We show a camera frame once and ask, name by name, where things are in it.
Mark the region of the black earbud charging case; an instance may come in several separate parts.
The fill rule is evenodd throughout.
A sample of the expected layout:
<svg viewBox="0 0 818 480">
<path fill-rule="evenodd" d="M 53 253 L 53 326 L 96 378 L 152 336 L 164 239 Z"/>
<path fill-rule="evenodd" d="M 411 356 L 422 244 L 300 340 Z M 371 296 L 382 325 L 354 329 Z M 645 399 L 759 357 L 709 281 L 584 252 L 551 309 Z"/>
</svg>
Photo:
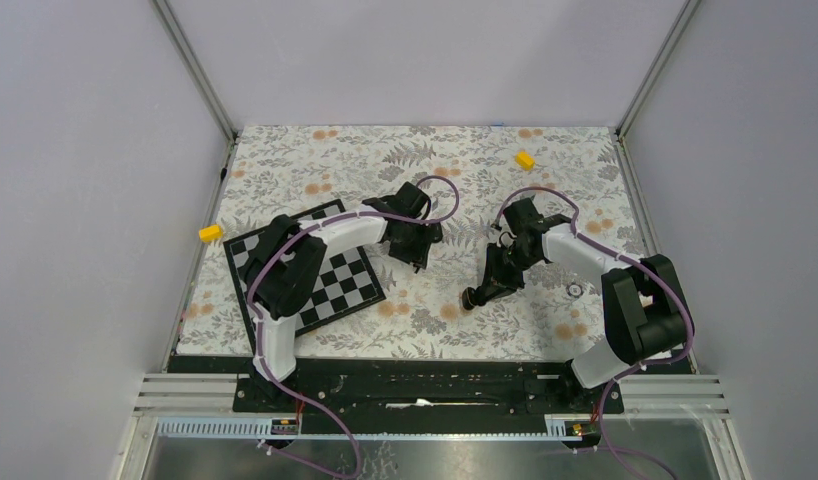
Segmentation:
<svg viewBox="0 0 818 480">
<path fill-rule="evenodd" d="M 477 303 L 476 290 L 468 287 L 460 294 L 461 308 L 465 311 L 471 311 L 479 306 Z"/>
</svg>

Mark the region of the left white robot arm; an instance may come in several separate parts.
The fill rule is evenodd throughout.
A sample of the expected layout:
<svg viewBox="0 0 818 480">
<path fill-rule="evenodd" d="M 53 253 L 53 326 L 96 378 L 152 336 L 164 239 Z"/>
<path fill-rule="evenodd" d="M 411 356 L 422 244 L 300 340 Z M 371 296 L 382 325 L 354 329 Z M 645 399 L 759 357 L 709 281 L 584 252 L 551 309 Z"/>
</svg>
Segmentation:
<svg viewBox="0 0 818 480">
<path fill-rule="evenodd" d="M 287 377 L 296 368 L 297 319 L 324 262 L 385 243 L 389 256 L 424 269 L 431 246 L 443 237 L 444 220 L 430 213 L 430 196 L 406 182 L 397 193 L 366 199 L 353 210 L 314 220 L 279 215 L 269 223 L 240 270 L 254 332 L 253 365 L 263 377 L 256 395 L 267 408 L 281 411 L 294 401 L 296 387 Z"/>
</svg>

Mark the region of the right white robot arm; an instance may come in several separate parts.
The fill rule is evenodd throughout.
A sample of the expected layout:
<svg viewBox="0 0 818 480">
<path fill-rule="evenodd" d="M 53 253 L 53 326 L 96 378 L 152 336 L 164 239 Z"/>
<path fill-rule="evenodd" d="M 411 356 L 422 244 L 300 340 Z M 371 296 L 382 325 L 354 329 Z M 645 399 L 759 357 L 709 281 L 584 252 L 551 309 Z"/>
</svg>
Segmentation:
<svg viewBox="0 0 818 480">
<path fill-rule="evenodd" d="M 558 386 L 560 402 L 582 412 L 598 387 L 694 336 L 694 326 L 672 262 L 663 255 L 634 260 L 588 239 L 563 214 L 544 216 L 524 198 L 499 214 L 510 244 L 490 243 L 481 283 L 461 295 L 471 310 L 524 288 L 524 274 L 555 263 L 594 286 L 602 297 L 604 336 L 568 361 Z"/>
</svg>

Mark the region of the black white checkerboard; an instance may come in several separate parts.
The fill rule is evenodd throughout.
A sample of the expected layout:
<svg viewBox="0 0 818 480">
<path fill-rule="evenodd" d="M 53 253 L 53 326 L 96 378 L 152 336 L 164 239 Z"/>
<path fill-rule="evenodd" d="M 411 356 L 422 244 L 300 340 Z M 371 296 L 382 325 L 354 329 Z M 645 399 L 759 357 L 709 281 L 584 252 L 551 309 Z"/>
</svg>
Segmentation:
<svg viewBox="0 0 818 480">
<path fill-rule="evenodd" d="M 255 342 L 255 315 L 249 309 L 247 293 L 252 281 L 269 260 L 259 249 L 281 247 L 299 228 L 301 221 L 323 220 L 345 211 L 334 199 L 223 242 L 243 323 L 251 343 Z M 385 299 L 384 291 L 366 255 L 360 248 L 346 250 L 323 260 L 312 293 L 298 312 L 295 335 L 325 326 Z"/>
</svg>

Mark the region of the round blue white token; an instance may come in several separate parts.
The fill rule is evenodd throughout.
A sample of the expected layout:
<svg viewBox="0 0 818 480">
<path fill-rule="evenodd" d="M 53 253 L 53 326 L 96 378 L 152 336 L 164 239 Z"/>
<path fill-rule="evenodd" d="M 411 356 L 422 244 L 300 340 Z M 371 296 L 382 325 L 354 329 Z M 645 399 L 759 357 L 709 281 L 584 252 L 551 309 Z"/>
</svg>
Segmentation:
<svg viewBox="0 0 818 480">
<path fill-rule="evenodd" d="M 572 283 L 566 288 L 567 293 L 575 298 L 579 298 L 583 294 L 583 289 L 580 285 Z"/>
</svg>

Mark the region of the yellow block far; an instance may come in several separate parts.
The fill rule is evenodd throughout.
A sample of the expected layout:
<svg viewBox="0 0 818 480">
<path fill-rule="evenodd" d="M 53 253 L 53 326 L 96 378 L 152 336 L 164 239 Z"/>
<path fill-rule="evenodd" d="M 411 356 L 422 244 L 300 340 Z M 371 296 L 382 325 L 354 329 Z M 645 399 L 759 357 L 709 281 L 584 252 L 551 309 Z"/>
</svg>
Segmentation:
<svg viewBox="0 0 818 480">
<path fill-rule="evenodd" d="M 516 163 L 524 170 L 530 171 L 535 167 L 535 159 L 526 151 L 519 151 L 515 155 Z"/>
</svg>

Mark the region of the yellow block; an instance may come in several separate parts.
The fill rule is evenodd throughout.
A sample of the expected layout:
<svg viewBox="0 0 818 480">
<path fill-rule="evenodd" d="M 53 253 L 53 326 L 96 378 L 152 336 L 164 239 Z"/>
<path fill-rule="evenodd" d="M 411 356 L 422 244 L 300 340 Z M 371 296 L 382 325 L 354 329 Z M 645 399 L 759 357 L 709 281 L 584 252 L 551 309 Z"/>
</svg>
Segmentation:
<svg viewBox="0 0 818 480">
<path fill-rule="evenodd" d="M 524 170 L 530 171 L 535 167 L 535 159 L 526 151 L 519 151 L 515 155 L 516 163 Z"/>
<path fill-rule="evenodd" d="M 203 243 L 211 243 L 223 237 L 224 232 L 220 225 L 213 224 L 198 231 L 198 238 Z"/>
</svg>

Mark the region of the floral patterned table mat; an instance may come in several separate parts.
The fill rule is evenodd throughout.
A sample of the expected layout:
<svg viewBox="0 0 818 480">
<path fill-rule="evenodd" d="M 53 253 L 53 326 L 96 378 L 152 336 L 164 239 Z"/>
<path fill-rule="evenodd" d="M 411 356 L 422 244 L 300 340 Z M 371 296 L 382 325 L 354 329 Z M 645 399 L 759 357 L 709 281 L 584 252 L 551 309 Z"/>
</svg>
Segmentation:
<svg viewBox="0 0 818 480">
<path fill-rule="evenodd" d="M 535 159 L 526 171 L 519 151 Z M 565 361 L 603 335 L 601 299 L 577 275 L 539 264 L 517 294 L 465 311 L 479 283 L 491 223 L 512 192 L 535 187 L 545 214 L 578 206 L 578 228 L 634 258 L 644 255 L 611 133 L 606 128 L 281 127 L 241 134 L 215 217 L 226 239 L 334 199 L 362 200 L 421 182 L 442 218 L 426 269 L 367 256 L 385 299 L 297 338 L 300 357 Z M 566 288 L 582 287 L 579 298 Z"/>
</svg>

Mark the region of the yellow block left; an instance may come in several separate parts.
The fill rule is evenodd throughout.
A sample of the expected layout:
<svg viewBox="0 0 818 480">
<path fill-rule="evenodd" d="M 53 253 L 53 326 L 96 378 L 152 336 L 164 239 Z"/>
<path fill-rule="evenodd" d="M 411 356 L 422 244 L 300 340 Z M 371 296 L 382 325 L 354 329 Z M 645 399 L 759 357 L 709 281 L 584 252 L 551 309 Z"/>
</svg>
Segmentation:
<svg viewBox="0 0 818 480">
<path fill-rule="evenodd" d="M 198 231 L 198 238 L 203 243 L 211 243 L 223 237 L 224 232 L 220 225 L 213 224 Z"/>
</svg>

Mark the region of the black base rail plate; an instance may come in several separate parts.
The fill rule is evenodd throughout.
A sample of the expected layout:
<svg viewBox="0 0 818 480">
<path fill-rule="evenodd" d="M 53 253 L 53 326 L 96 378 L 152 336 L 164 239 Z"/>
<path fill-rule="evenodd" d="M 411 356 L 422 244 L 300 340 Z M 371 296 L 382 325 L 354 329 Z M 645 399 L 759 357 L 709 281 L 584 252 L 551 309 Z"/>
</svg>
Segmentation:
<svg viewBox="0 0 818 480">
<path fill-rule="evenodd" d="M 245 362 L 236 387 L 234 412 L 288 413 L 305 434 L 545 434 L 548 416 L 624 410 L 556 362 L 300 359 L 280 386 Z"/>
</svg>

